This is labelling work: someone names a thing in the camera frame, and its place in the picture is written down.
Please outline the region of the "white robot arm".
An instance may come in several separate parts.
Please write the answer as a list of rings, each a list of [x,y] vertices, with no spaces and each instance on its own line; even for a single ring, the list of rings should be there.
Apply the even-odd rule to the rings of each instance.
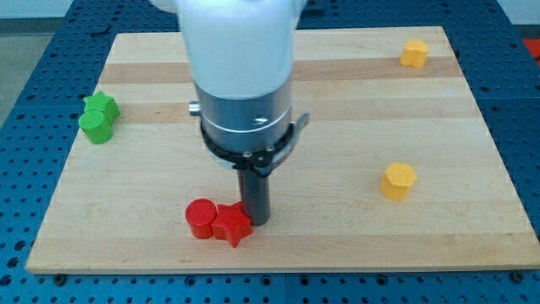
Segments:
[[[253,225],[271,214],[269,177],[293,151],[309,114],[292,121],[294,32],[305,7],[290,0],[150,0],[176,14],[202,138],[236,170]]]

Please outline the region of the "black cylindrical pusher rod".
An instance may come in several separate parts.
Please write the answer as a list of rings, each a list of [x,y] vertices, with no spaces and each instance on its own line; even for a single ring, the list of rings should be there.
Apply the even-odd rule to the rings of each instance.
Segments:
[[[243,212],[254,226],[266,224],[271,216],[269,178],[253,171],[237,171]]]

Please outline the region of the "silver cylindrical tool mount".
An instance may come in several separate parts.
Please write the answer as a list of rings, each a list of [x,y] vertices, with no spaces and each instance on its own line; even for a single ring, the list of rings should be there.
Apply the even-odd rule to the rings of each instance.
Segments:
[[[223,167],[269,176],[294,150],[310,115],[291,121],[291,82],[252,98],[222,98],[196,87],[197,101],[189,103],[200,117],[202,139]]]

